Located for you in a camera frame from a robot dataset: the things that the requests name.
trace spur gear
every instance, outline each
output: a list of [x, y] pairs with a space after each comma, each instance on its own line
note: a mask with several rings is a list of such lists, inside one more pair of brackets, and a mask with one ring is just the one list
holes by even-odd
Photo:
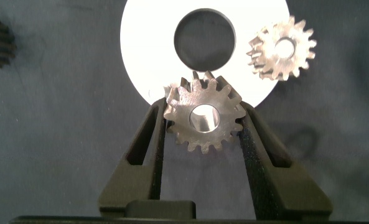
[[176, 143], [189, 142], [188, 151], [201, 147], [203, 154], [209, 146], [223, 149], [222, 141], [233, 142], [232, 131], [241, 131], [235, 120], [245, 116], [240, 105], [241, 96], [223, 77], [214, 78], [210, 72], [200, 80], [193, 72], [193, 80], [182, 78], [177, 88], [170, 89], [167, 97], [166, 120], [173, 121], [168, 132], [176, 133]]
[[317, 41], [309, 40], [313, 30], [303, 31], [305, 20], [295, 24], [295, 17], [273, 26], [267, 26], [258, 32], [250, 45], [252, 51], [247, 54], [252, 57], [249, 65], [253, 73], [260, 78], [271, 80], [288, 80], [290, 75], [299, 76], [299, 67], [309, 68], [306, 59], [313, 59], [315, 53], [310, 51]]

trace black holder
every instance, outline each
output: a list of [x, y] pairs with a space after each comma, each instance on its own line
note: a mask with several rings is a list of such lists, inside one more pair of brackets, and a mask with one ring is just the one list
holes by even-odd
[[[327, 222], [332, 213], [329, 198], [287, 153], [284, 144], [242, 102], [246, 116], [239, 133], [257, 221], [269, 223]], [[166, 99], [149, 109], [127, 153], [121, 159], [99, 198], [103, 218], [19, 217], [22, 223], [244, 223], [237, 220], [196, 220], [191, 201], [160, 201], [166, 120]], [[147, 150], [152, 156], [143, 166]]]

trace metal gear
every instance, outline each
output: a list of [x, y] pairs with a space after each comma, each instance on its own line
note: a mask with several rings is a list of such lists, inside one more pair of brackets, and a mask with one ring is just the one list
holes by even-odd
[[303, 31], [306, 24], [302, 20], [295, 24], [295, 17], [273, 26], [267, 26], [258, 32], [258, 36], [249, 44], [252, 51], [247, 54], [252, 57], [249, 65], [253, 73], [260, 78], [271, 80], [288, 80], [290, 75], [299, 76], [299, 67], [309, 68], [306, 59], [313, 59], [315, 53], [310, 51], [317, 41], [309, 40], [313, 29]]
[[193, 72], [193, 80], [182, 78], [178, 88], [170, 89], [165, 119], [172, 122], [168, 132], [176, 133], [176, 143], [189, 142], [188, 151], [201, 147], [203, 154], [209, 146], [223, 149], [222, 141], [233, 142], [232, 131], [241, 131], [235, 120], [245, 116], [241, 96], [223, 77], [214, 78], [210, 72], [203, 80]]

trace gear tooth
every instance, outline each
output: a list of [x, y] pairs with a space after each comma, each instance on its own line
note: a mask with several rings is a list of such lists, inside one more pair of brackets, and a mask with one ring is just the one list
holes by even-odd
[[202, 146], [201, 147], [201, 152], [202, 152], [202, 154], [208, 154], [208, 152], [209, 152], [209, 146]]
[[268, 64], [264, 65], [264, 67], [262, 68], [262, 70], [260, 72], [266, 73], [269, 72], [272, 69], [272, 67]]
[[232, 87], [230, 85], [226, 85], [222, 88], [222, 90], [220, 90], [220, 93], [225, 95], [225, 96], [228, 96], [231, 92], [231, 89], [232, 89]]
[[283, 73], [283, 81], [287, 81], [289, 78], [289, 73]]
[[277, 79], [279, 77], [280, 72], [278, 70], [273, 70], [271, 76], [273, 79]]
[[189, 152], [192, 152], [192, 151], [194, 151], [195, 150], [195, 148], [197, 147], [197, 145], [196, 144], [194, 144], [194, 143], [192, 143], [192, 142], [189, 142], [189, 145], [187, 146], [187, 150], [189, 151]]
[[297, 28], [299, 30], [303, 30], [305, 26], [306, 26], [306, 21], [305, 20], [302, 20], [302, 21], [298, 22], [297, 24], [295, 24], [295, 28]]
[[253, 40], [249, 41], [249, 45], [251, 45], [252, 48], [255, 48], [262, 44], [263, 44], [263, 41], [261, 41], [259, 37], [255, 37]]
[[192, 71], [192, 80], [196, 80], [196, 79], [199, 80], [198, 73], [196, 71]]
[[217, 81], [216, 81], [216, 79], [209, 80], [209, 82], [208, 82], [208, 89], [210, 89], [210, 90], [216, 90], [216, 87], [217, 87]]
[[167, 133], [174, 133], [174, 131], [172, 130], [172, 127], [173, 127], [173, 126], [168, 127], [168, 128], [166, 129], [166, 132], [167, 132]]
[[309, 69], [309, 63], [308, 62], [304, 62], [304, 64], [302, 65], [302, 68], [303, 69], [305, 69], [305, 70], [307, 70], [307, 69]]
[[172, 107], [176, 107], [179, 104], [179, 102], [176, 100], [178, 93], [179, 92], [177, 91], [177, 88], [170, 89], [170, 93], [166, 99], [166, 102]]
[[242, 131], [243, 128], [242, 125], [235, 123], [233, 131]]
[[299, 69], [298, 69], [298, 68], [295, 68], [295, 69], [292, 71], [292, 73], [293, 73], [293, 74], [294, 74], [294, 76], [297, 78], [297, 77], [299, 77], [299, 75], [300, 75], [301, 71], [299, 71]]
[[228, 137], [228, 138], [226, 139], [226, 141], [227, 141], [227, 142], [229, 142], [229, 143], [231, 143], [231, 144], [233, 144], [233, 143], [235, 142], [235, 137], [234, 137], [234, 136], [232, 136], [232, 135], [230, 135], [230, 137]]
[[176, 144], [183, 144], [185, 142], [184, 139], [181, 138], [180, 133], [176, 134]]
[[172, 126], [168, 127], [166, 129], [166, 132], [168, 132], [168, 133], [177, 133], [177, 126], [176, 126], [176, 124], [173, 124]]
[[173, 121], [175, 117], [173, 113], [164, 113], [164, 118], [168, 121]]
[[205, 76], [203, 77], [203, 80], [212, 80], [212, 79], [215, 79], [215, 77], [212, 75], [211, 72], [206, 71]]
[[186, 87], [183, 87], [183, 86], [179, 86], [177, 88], [177, 91], [179, 91], [180, 96], [185, 96], [189, 94], [189, 91], [186, 89]]
[[313, 47], [317, 46], [317, 41], [316, 40], [310, 40], [309, 41], [309, 46], [310, 46], [310, 48], [313, 48]]
[[308, 35], [309, 37], [311, 37], [311, 35], [313, 35], [314, 30], [313, 29], [308, 29], [306, 30], [305, 34]]
[[242, 101], [242, 97], [240, 96], [236, 96], [234, 98], [231, 99], [231, 105], [236, 106], [239, 105]]
[[295, 24], [295, 17], [294, 16], [289, 16], [288, 24], [290, 24], [290, 25]]
[[190, 91], [190, 83], [185, 78], [181, 79], [180, 86], [184, 87], [188, 92]]
[[252, 61], [251, 61], [250, 65], [254, 65], [254, 64], [258, 63], [258, 59], [259, 59], [259, 57], [252, 57]]
[[223, 145], [221, 143], [214, 144], [216, 151], [221, 152], [223, 151]]
[[265, 42], [268, 38], [268, 35], [266, 33], [259, 33], [258, 38], [260, 39], [260, 41]]
[[315, 58], [315, 53], [312, 52], [312, 51], [310, 51], [309, 54], [308, 54], [308, 56], [307, 56], [307, 58], [314, 59]]
[[236, 113], [235, 113], [236, 119], [245, 117], [246, 111], [240, 104], [236, 105], [235, 109], [236, 109]]
[[192, 91], [200, 91], [202, 90], [202, 84], [199, 79], [194, 79], [192, 81]]

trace worn metal surface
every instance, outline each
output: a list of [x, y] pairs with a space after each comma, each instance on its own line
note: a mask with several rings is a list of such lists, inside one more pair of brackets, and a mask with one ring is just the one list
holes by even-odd
[[271, 80], [288, 80], [290, 75], [298, 77], [299, 67], [309, 68], [307, 58], [314, 58], [309, 49], [316, 46], [315, 40], [309, 40], [313, 30], [303, 32], [306, 21], [295, 24], [295, 17], [273, 26], [266, 26], [250, 42], [253, 73]]

